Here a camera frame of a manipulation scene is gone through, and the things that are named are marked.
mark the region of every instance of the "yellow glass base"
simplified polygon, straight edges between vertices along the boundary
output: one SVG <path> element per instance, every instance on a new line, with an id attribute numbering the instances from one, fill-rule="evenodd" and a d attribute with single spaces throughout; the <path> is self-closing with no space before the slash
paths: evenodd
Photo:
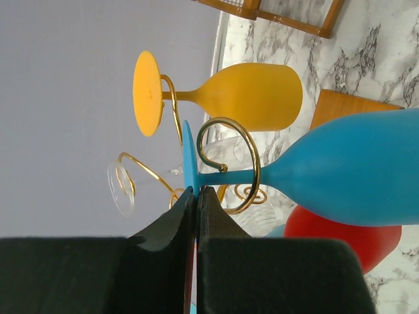
<path id="1" fill-rule="evenodd" d="M 152 136 L 162 120 L 162 95 L 162 79 L 156 59 L 144 51 L 139 55 L 134 71 L 132 96 L 137 124 L 146 136 Z"/>

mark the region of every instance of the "wall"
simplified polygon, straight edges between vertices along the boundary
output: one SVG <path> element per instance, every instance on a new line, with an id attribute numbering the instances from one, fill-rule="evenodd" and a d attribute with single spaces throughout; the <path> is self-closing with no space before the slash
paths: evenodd
<path id="1" fill-rule="evenodd" d="M 128 236 L 167 210 L 168 192 L 152 181 L 124 218 L 107 164 L 121 151 L 157 171 L 181 163 L 169 106 L 153 138 L 137 128 L 134 66 L 150 50 L 179 90 L 198 87 L 210 75 L 218 16 L 190 0 L 2 2 L 1 237 Z M 196 135 L 203 112 L 180 106 Z"/>

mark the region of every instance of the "wine glass stem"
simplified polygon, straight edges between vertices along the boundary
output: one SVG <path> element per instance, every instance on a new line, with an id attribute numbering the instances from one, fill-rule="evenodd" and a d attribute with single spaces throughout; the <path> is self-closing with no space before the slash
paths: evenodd
<path id="1" fill-rule="evenodd" d="M 177 100 L 182 100 L 182 101 L 191 101 L 191 102 L 195 102 L 195 93 L 194 91 L 191 92 L 176 92 L 176 98 Z M 165 100 L 171 100 L 172 99 L 172 95 L 170 92 L 163 92 L 163 99 Z"/>

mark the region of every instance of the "marble countertop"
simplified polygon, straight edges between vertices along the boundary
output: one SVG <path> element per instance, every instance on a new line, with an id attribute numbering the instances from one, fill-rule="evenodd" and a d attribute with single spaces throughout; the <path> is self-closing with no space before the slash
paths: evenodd
<path id="1" fill-rule="evenodd" d="M 302 16 L 323 14 L 310 6 L 291 9 L 306 10 Z M 252 133 L 262 164 L 267 165 L 308 132 L 321 89 L 419 107 L 419 0 L 347 0 L 329 40 L 266 20 L 231 16 L 222 64 L 243 62 L 286 64 L 302 80 L 304 99 L 295 123 L 282 131 Z M 210 141 L 232 136 L 234 131 L 216 126 Z M 283 224 L 295 204 L 277 190 L 263 189 L 275 210 L 276 225 Z M 223 205 L 238 203 L 227 198 Z M 399 246 L 365 279 L 380 314 L 418 314 L 419 226 L 404 226 Z"/>

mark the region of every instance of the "wooden block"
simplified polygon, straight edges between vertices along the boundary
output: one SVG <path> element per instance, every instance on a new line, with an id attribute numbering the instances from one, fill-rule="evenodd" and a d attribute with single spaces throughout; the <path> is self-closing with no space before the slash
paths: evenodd
<path id="1" fill-rule="evenodd" d="M 389 103 L 338 93 L 333 90 L 321 90 L 310 130 L 328 121 L 350 114 L 399 109 L 403 108 Z"/>

